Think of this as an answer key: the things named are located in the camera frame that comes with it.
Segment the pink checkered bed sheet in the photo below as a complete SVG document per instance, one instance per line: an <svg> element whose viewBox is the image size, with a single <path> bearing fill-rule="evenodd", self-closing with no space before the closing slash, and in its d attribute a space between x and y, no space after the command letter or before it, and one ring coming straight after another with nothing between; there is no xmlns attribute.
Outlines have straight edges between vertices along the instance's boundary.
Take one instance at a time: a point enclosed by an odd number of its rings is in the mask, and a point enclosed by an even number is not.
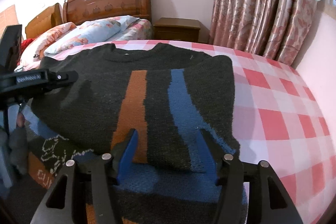
<svg viewBox="0 0 336 224"><path fill-rule="evenodd" d="M111 43L77 46L53 59L62 61L104 44ZM157 44L138 44L134 50L148 51ZM238 157L269 162L303 223L318 223L335 195L335 149L313 94L291 67L223 48L214 56L219 55L233 65L232 135L240 145Z"/></svg>

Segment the pink floral pillow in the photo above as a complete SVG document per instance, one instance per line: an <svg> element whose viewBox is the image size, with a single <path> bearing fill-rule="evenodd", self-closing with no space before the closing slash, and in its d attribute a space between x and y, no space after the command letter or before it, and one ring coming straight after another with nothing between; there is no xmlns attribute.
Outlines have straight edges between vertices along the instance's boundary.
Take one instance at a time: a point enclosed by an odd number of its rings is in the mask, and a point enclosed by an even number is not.
<svg viewBox="0 0 336 224"><path fill-rule="evenodd" d="M77 26L72 23L63 23L44 32L31 42L21 54L18 65L27 66L34 61L39 61L44 56L44 51L62 36L75 29Z"/></svg>

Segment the brown wooden nightstand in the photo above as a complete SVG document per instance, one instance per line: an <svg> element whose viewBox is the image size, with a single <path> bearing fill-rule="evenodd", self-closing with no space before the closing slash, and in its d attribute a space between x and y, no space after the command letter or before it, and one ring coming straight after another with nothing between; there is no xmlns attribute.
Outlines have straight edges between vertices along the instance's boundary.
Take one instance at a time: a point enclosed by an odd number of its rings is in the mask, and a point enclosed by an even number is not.
<svg viewBox="0 0 336 224"><path fill-rule="evenodd" d="M153 24L155 40L198 42L201 24L194 19L160 18Z"/></svg>

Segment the small wooden headboard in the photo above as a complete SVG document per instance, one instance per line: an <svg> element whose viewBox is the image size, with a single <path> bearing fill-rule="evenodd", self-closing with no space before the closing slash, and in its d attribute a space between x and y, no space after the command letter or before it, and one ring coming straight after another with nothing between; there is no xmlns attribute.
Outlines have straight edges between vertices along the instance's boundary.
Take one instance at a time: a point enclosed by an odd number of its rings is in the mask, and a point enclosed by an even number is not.
<svg viewBox="0 0 336 224"><path fill-rule="evenodd" d="M26 38L37 38L49 29L63 24L61 8L60 4L56 3L34 17L25 28Z"/></svg>

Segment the pink floral curtain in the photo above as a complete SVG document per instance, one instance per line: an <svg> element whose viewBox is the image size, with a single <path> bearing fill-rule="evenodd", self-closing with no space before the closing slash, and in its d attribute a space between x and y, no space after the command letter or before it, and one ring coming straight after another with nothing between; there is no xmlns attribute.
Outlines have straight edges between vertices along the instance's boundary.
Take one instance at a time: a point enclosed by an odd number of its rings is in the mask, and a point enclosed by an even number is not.
<svg viewBox="0 0 336 224"><path fill-rule="evenodd" d="M317 0L214 0L209 43L292 65Z"/></svg>

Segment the black sweater orange blue stripes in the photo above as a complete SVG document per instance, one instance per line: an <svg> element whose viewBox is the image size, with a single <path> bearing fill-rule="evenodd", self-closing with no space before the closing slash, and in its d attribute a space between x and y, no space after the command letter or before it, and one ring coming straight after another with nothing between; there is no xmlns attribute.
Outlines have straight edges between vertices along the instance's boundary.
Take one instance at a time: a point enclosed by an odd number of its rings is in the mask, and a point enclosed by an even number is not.
<svg viewBox="0 0 336 224"><path fill-rule="evenodd" d="M159 43L127 51L114 44L62 61L42 59L52 72L76 71L78 80L39 94L23 109L28 173L5 205L29 223L68 160L108 153L129 130L137 151L126 177L112 189L124 223L211 223L219 188L206 177L197 134L209 132L225 153L238 156L232 135L235 83L229 57Z"/></svg>

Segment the brown wooden headboard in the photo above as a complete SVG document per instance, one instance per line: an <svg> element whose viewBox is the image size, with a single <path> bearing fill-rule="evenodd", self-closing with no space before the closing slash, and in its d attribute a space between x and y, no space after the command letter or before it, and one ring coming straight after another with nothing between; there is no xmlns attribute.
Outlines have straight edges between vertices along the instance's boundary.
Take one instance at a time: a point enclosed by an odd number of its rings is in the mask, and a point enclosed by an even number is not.
<svg viewBox="0 0 336 224"><path fill-rule="evenodd" d="M151 21L151 0L65 0L63 22L85 21L130 15Z"/></svg>

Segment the blue floral pillow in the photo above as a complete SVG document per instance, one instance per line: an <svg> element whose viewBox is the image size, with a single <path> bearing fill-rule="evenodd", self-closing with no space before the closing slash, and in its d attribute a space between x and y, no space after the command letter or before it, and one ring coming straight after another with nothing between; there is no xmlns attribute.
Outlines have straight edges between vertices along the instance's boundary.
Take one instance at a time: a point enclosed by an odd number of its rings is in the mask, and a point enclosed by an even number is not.
<svg viewBox="0 0 336 224"><path fill-rule="evenodd" d="M104 42L115 34L125 31L139 18L126 15L86 21L68 32L44 51L45 56L53 56L75 46Z"/></svg>

